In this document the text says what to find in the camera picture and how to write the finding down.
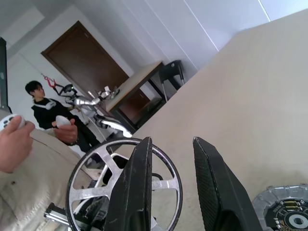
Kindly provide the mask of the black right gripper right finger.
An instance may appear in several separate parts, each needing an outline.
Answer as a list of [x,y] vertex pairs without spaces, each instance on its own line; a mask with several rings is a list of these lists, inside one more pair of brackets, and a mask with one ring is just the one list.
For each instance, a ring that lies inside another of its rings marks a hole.
[[207,231],[260,231],[248,193],[216,147],[193,139],[197,191]]

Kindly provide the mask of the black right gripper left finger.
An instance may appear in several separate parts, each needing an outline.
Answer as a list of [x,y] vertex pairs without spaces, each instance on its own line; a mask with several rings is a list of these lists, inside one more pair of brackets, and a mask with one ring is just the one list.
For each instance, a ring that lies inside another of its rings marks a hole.
[[111,193],[105,231],[149,231],[152,202],[152,139],[137,144]]

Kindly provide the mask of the operator right hand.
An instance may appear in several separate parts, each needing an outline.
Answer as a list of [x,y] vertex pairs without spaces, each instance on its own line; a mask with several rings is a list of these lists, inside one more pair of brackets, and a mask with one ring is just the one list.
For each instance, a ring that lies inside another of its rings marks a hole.
[[30,154],[33,140],[30,133],[35,126],[31,122],[19,128],[21,116],[15,116],[0,132],[0,170],[12,173]]

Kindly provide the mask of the operator left hand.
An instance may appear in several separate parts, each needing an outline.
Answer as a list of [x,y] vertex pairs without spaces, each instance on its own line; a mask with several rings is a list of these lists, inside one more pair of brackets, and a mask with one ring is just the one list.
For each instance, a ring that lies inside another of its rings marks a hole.
[[75,120],[70,120],[70,125],[58,126],[56,121],[52,123],[54,126],[54,133],[57,139],[67,145],[75,144],[77,142],[77,126]]

